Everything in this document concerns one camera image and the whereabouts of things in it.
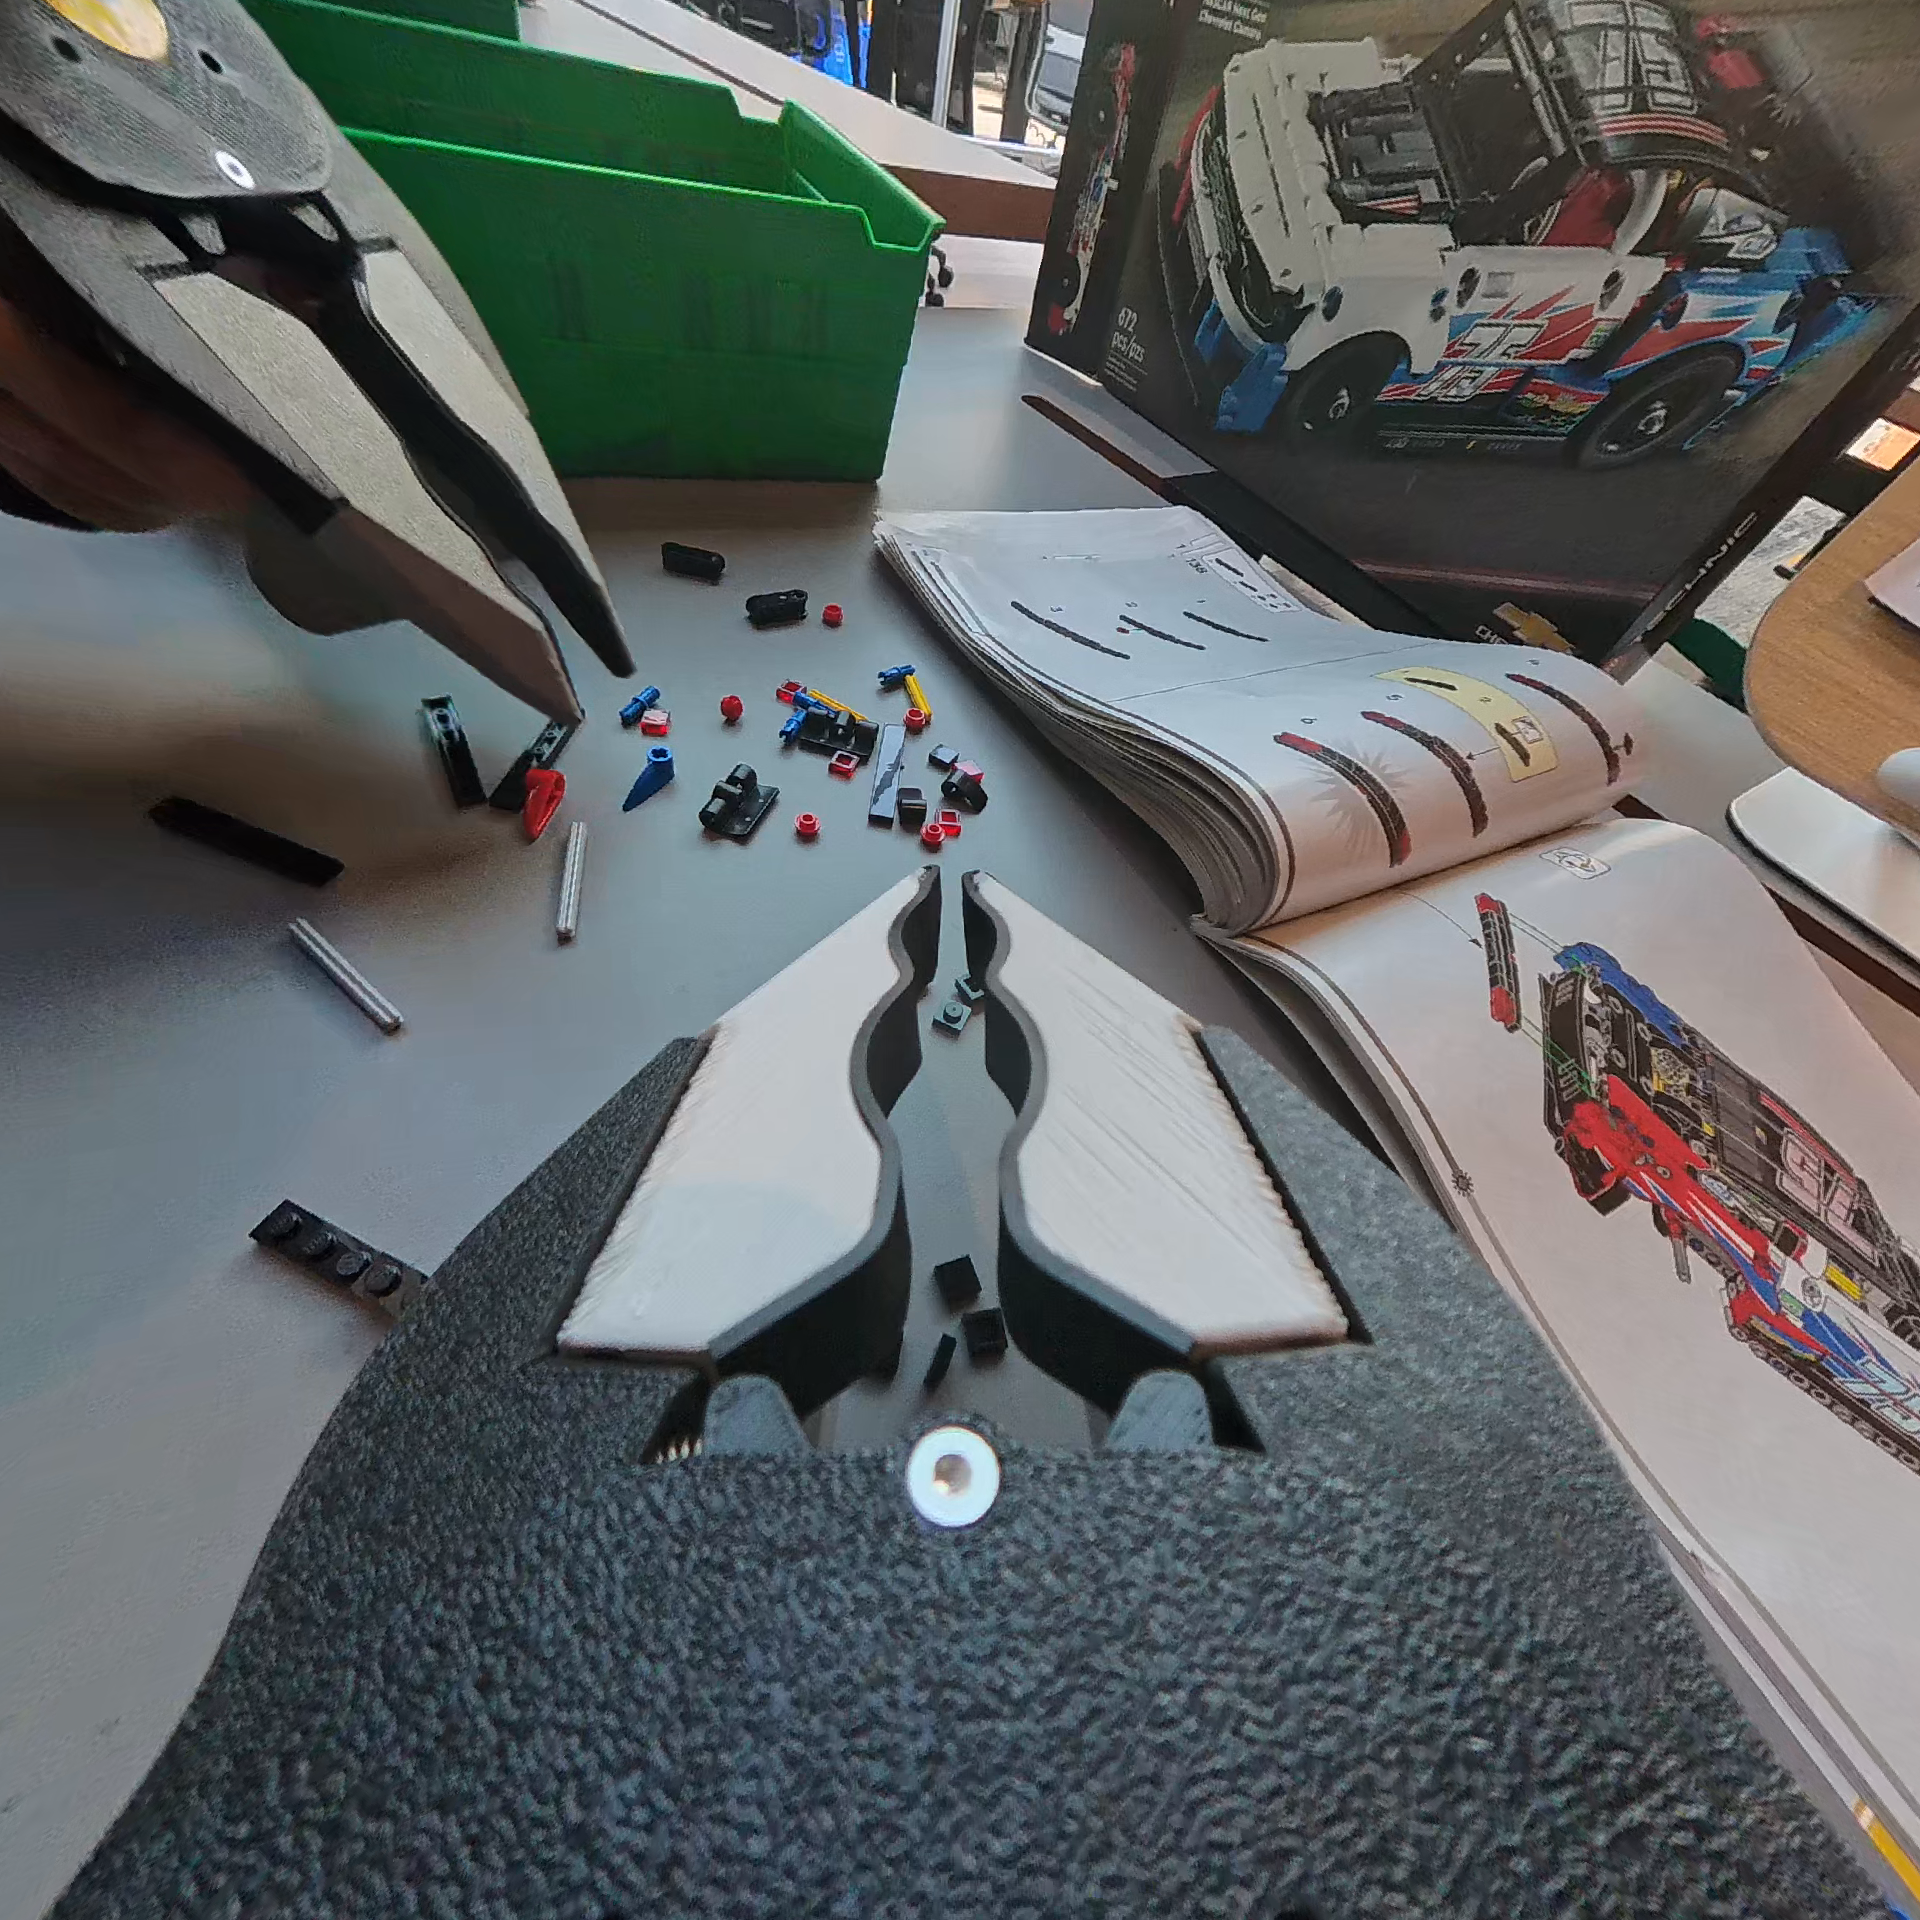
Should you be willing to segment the curved wooden board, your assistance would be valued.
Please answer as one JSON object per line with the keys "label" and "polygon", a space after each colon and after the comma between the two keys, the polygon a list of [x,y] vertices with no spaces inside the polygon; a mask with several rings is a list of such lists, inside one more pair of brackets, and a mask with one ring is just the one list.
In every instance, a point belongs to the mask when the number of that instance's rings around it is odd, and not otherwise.
{"label": "curved wooden board", "polygon": [[1915,797],[1889,795],[1880,766],[1917,746],[1917,637],[1864,584],[1915,538],[1909,467],[1772,603],[1743,668],[1749,717],[1783,764],[1909,837]]}

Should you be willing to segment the person's left hand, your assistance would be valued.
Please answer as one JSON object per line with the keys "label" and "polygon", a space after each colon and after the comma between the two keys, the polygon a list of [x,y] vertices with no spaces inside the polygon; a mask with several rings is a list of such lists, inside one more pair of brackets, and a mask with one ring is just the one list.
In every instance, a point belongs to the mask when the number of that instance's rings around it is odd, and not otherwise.
{"label": "person's left hand", "polygon": [[272,508],[195,425],[3,301],[3,514],[147,534]]}

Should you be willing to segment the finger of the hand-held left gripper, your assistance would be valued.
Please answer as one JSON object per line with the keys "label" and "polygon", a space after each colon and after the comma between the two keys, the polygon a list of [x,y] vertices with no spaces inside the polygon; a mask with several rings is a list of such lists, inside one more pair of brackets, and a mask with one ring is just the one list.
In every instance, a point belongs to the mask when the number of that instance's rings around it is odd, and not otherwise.
{"label": "finger of the hand-held left gripper", "polygon": [[540,603],[441,502],[441,484],[351,380],[351,267],[324,330],[224,272],[152,281],[183,350],[168,376],[235,434],[275,508],[246,524],[270,603],[311,633],[411,622],[523,704],[585,716]]}
{"label": "finger of the hand-held left gripper", "polygon": [[395,248],[351,267],[351,380],[424,462],[441,502],[523,565],[599,662],[629,676],[633,652],[529,419]]}

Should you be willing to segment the cluster of small toy bricks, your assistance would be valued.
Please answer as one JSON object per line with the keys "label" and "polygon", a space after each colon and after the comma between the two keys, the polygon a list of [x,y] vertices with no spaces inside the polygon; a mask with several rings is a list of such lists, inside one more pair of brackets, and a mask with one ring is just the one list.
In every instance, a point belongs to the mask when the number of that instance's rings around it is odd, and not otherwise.
{"label": "cluster of small toy bricks", "polygon": [[[902,724],[902,780],[897,786],[896,822],[891,829],[909,833],[924,851],[937,853],[958,842],[966,822],[988,808],[990,795],[985,770],[973,757],[933,739],[933,709],[919,673],[909,662],[881,668],[881,673],[878,673],[878,691],[897,696],[902,706],[884,716],[868,716],[798,678],[780,683],[774,696],[783,709],[783,720],[776,730],[776,744],[783,753],[813,757],[813,753],[800,753],[788,732],[798,713],[812,706],[855,713],[872,720],[878,726],[889,723]],[[853,757],[815,755],[815,760],[825,764],[830,777],[835,780],[855,781],[857,777],[867,777],[870,801],[872,760],[864,764],[857,764]]]}

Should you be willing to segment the grey desk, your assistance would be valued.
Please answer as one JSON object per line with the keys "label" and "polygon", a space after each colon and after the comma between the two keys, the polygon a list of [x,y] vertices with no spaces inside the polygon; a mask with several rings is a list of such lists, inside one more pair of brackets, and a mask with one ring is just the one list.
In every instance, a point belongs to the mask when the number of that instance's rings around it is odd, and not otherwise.
{"label": "grey desk", "polygon": [[[913,660],[937,739],[992,808],[953,851],[1353,1130],[1315,1046],[1189,932],[1183,868],[940,644],[872,554],[878,513],[1120,509],[1148,436],[1030,355],[1032,249],[950,242],[958,305],[919,313],[876,489],[574,489],[679,784],[633,817],[629,688],[574,652],[590,723],[566,817],[590,827],[582,932],[555,939],[559,853],[456,809],[420,734],[446,692],[496,774],[536,717],[409,628],[315,640],[207,528],[4,524],[4,1915],[44,1915],[173,1733],[332,1411],[390,1321],[253,1248],[293,1198],[438,1264],[664,1043],[699,1034],[913,866],[867,786],[774,766],[745,849],[693,812],[767,744],[771,685],[857,698]],[[661,542],[726,557],[671,578]],[[807,589],[756,630],[745,598]],[[825,603],[845,613],[823,625]],[[717,712],[745,702],[739,726]],[[334,854],[301,888],[149,820],[187,797]],[[311,922],[401,1012],[383,1038],[294,948]]]}

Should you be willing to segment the green plastic bin with divider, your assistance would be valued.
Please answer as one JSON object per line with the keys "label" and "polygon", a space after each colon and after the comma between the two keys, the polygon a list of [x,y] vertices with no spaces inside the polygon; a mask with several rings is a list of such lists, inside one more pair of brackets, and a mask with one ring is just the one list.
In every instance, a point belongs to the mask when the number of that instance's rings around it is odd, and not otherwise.
{"label": "green plastic bin with divider", "polygon": [[564,478],[870,482],[940,216],[791,104],[249,5],[465,290]]}

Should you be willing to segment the open instruction booklet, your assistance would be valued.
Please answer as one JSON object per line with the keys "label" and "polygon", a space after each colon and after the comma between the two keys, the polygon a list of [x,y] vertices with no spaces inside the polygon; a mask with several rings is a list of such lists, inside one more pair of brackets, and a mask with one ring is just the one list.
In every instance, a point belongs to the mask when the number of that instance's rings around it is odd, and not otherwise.
{"label": "open instruction booklet", "polygon": [[1622,1460],[1915,1915],[1915,1085],[1571,657],[1309,613],[1192,513],[879,521],[1177,853]]}

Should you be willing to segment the long black studded toy plate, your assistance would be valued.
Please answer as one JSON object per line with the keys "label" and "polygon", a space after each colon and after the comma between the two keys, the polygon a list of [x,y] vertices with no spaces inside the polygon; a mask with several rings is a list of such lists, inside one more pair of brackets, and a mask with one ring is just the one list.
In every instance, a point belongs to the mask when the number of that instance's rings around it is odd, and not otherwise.
{"label": "long black studded toy plate", "polygon": [[293,1200],[276,1203],[251,1229],[253,1246],[340,1293],[401,1318],[427,1276]]}

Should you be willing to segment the black toy car kit box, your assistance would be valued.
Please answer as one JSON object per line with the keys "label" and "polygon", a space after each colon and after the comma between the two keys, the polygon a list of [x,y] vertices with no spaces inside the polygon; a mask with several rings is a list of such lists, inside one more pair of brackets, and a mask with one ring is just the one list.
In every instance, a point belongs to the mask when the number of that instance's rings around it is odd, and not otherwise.
{"label": "black toy car kit box", "polygon": [[1917,5],[1092,5],[1029,342],[1448,637],[1659,644],[1915,371]]}

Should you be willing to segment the white flat stand base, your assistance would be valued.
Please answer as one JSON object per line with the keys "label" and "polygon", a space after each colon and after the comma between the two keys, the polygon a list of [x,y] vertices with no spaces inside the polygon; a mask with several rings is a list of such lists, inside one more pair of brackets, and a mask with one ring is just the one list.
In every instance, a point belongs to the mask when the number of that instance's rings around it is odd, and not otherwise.
{"label": "white flat stand base", "polygon": [[1833,910],[1849,928],[1917,969],[1915,827],[1797,770],[1732,797],[1725,820],[1743,849]]}

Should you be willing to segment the black flat toy beam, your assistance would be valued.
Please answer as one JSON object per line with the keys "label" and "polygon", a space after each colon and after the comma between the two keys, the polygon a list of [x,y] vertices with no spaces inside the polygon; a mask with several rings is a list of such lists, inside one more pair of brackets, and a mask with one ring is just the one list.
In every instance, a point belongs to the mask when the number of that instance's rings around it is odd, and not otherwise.
{"label": "black flat toy beam", "polygon": [[149,820],[195,845],[240,860],[301,888],[320,889],[344,873],[336,854],[309,849],[285,835],[240,820],[229,812],[187,797],[164,797],[149,808]]}

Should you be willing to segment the black narrow toy beam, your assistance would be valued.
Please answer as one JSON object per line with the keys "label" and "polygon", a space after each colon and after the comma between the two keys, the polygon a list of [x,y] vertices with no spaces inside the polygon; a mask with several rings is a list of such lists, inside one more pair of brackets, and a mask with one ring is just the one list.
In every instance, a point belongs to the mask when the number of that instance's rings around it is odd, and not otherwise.
{"label": "black narrow toy beam", "polygon": [[493,809],[518,812],[526,802],[527,777],[532,773],[551,773],[577,730],[577,723],[547,723],[496,781],[487,802]]}
{"label": "black narrow toy beam", "polygon": [[464,720],[447,696],[420,700],[422,734],[438,757],[447,795],[456,809],[476,809],[489,801],[478,773]]}

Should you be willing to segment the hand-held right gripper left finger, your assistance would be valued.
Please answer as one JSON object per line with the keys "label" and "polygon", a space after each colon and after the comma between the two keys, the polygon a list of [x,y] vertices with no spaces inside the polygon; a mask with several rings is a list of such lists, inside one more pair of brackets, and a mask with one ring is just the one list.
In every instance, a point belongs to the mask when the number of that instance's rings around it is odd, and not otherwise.
{"label": "hand-held right gripper left finger", "polygon": [[897,1355],[912,1250],[894,1109],[942,942],[925,866],[701,1036],[558,1328],[572,1358],[774,1380],[808,1417]]}

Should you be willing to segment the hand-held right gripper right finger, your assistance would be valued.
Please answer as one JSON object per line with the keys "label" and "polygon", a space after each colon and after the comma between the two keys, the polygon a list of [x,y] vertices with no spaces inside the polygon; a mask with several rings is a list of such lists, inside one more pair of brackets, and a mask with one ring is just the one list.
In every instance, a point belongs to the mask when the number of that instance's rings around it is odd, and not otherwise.
{"label": "hand-held right gripper right finger", "polygon": [[1022,1355],[1116,1414],[1137,1379],[1349,1341],[1351,1318],[1183,1008],[961,881],[999,1152],[999,1308]]}

